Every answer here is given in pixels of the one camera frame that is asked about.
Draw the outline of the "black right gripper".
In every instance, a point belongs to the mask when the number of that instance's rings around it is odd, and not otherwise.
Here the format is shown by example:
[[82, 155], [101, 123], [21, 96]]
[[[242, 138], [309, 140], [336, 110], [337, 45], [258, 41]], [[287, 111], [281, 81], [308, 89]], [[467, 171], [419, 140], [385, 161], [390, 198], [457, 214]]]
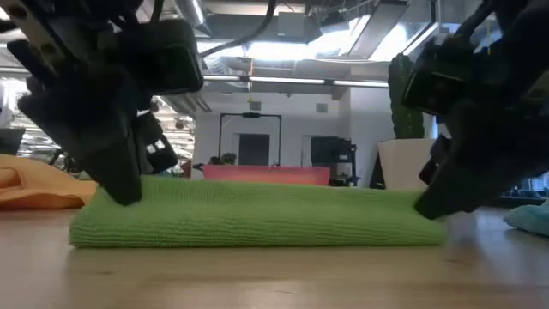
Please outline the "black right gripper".
[[[483, 52], [470, 37], [494, 14], [502, 36]], [[450, 148], [415, 210], [433, 220], [471, 212], [526, 178], [549, 172], [549, 0], [483, 0], [454, 33], [472, 70], [443, 117]]]

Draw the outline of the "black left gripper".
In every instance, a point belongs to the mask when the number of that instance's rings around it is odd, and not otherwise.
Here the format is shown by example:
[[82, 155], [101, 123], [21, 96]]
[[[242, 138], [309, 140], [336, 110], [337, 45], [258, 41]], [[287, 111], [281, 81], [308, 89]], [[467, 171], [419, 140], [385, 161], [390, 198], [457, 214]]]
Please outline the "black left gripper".
[[0, 34], [22, 36], [6, 49], [39, 82], [54, 85], [18, 103], [30, 118], [122, 205], [142, 197], [132, 122], [142, 93], [127, 71], [71, 75], [99, 52], [113, 27], [137, 24], [142, 0], [0, 0]]

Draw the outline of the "red plastic basket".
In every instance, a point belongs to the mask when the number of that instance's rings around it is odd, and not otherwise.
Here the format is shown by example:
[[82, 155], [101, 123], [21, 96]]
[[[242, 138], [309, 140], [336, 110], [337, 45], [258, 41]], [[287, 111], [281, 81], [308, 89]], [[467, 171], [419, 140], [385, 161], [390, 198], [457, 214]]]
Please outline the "red plastic basket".
[[206, 165], [202, 167], [206, 180], [260, 182], [287, 185], [328, 186], [328, 167]]

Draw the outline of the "green microfiber towel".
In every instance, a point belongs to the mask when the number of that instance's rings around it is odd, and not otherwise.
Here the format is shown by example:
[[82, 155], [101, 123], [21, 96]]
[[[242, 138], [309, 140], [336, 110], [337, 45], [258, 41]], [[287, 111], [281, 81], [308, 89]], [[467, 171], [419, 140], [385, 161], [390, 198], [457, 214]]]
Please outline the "green microfiber towel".
[[417, 195], [317, 185], [145, 176], [128, 206], [98, 189], [69, 225], [78, 248], [440, 245]]

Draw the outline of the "large teal microfiber towel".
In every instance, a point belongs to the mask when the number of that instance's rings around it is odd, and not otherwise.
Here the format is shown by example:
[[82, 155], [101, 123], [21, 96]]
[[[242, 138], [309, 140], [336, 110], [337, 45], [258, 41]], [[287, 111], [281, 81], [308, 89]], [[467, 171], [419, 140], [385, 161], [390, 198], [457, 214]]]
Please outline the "large teal microfiber towel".
[[511, 209], [504, 222], [509, 226], [549, 238], [549, 199], [541, 205], [522, 205]]

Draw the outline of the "orange microfiber towel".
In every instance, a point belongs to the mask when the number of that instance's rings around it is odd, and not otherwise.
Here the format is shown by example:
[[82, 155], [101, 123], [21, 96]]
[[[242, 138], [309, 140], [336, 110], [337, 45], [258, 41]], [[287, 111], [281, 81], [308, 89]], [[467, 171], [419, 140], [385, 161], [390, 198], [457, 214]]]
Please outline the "orange microfiber towel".
[[0, 154], [0, 211], [79, 209], [96, 188], [42, 161]]

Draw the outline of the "green cactus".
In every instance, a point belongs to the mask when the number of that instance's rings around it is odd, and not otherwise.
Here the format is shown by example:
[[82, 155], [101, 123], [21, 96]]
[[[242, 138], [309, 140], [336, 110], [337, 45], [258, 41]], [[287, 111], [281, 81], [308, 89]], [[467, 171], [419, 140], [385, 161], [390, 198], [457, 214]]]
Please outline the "green cactus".
[[389, 97], [393, 132], [396, 139], [421, 139], [425, 136], [424, 119], [420, 111], [402, 104], [407, 81], [413, 69], [409, 56], [397, 54], [389, 65]]

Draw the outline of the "black background monitor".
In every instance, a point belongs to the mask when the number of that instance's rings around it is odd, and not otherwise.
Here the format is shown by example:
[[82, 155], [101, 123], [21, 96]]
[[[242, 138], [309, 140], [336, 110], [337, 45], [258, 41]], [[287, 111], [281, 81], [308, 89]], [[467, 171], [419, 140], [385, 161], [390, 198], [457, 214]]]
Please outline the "black background monitor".
[[16, 155], [25, 131], [23, 128], [0, 128], [0, 155]]

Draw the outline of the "black background appliance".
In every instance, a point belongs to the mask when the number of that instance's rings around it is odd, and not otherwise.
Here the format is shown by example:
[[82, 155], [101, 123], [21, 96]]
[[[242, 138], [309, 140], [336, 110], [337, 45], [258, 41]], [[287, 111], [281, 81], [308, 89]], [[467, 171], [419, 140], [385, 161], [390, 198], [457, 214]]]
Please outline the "black background appliance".
[[329, 169], [330, 186], [356, 186], [356, 145], [337, 136], [311, 138], [311, 165]]

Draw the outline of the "grey ceiling unit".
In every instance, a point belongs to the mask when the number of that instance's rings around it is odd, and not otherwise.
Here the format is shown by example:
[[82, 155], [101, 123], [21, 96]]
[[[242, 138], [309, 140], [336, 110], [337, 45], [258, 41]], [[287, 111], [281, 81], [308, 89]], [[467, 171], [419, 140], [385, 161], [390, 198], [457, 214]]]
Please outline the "grey ceiling unit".
[[302, 13], [280, 12], [277, 17], [279, 36], [298, 38], [305, 33], [305, 16]]

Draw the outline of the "black aluminium table frame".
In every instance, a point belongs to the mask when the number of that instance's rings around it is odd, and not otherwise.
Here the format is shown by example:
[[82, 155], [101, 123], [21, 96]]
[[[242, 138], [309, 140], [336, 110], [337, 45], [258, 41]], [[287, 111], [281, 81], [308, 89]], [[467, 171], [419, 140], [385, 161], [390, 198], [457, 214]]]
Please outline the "black aluminium table frame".
[[498, 199], [498, 205], [502, 208], [513, 209], [522, 205], [540, 206], [546, 201], [546, 198], [533, 197], [501, 197]]

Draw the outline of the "black background station frame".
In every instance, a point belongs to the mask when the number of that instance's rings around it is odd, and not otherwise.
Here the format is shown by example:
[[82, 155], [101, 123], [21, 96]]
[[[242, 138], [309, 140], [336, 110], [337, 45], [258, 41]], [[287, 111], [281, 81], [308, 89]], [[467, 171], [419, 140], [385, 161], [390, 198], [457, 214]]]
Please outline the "black background station frame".
[[236, 165], [281, 163], [282, 116], [258, 112], [222, 113], [218, 155], [235, 154]]

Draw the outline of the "silver ceiling duct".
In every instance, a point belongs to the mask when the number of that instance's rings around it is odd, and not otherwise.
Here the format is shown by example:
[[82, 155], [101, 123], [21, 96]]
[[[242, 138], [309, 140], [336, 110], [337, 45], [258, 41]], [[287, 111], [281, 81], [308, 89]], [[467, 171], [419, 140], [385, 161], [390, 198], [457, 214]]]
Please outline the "silver ceiling duct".
[[207, 13], [202, 0], [174, 0], [181, 16], [198, 31], [211, 37], [212, 32], [207, 24]]

